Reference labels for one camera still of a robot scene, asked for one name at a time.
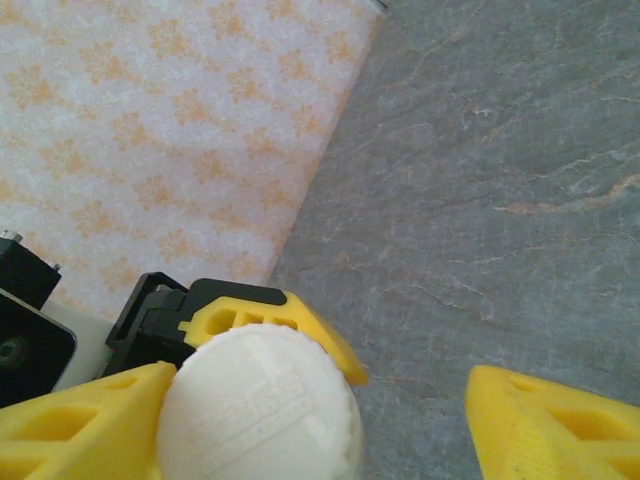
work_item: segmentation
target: gray stone floor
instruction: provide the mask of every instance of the gray stone floor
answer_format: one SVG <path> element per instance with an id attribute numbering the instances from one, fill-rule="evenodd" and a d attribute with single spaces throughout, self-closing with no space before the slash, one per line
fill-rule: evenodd
<path id="1" fill-rule="evenodd" d="M 640 3 L 398 0 L 273 276 L 371 374 L 367 479 L 479 479 L 476 364 L 640 403 Z"/>

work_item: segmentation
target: orange patterned paper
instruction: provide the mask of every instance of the orange patterned paper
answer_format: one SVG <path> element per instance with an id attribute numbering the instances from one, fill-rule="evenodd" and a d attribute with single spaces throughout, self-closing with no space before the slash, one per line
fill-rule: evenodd
<path id="1" fill-rule="evenodd" d="M 266 281 L 375 0 L 0 0 L 1 228 L 114 318 L 163 270 Z"/>

